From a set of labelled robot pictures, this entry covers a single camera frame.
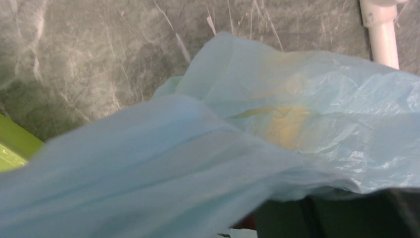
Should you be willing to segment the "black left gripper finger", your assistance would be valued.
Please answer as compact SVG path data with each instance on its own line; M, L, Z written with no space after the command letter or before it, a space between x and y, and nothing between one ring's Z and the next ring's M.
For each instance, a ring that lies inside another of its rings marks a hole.
M420 190L391 188L346 200L267 201L255 212L260 238L418 238Z

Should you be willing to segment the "light blue printed plastic bag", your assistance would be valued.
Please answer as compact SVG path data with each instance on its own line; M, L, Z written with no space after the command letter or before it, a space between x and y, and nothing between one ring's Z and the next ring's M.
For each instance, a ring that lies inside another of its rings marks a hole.
M228 118L314 115L296 150ZM267 201L420 189L420 79L330 52L214 36L152 98L0 176L3 238L218 238Z

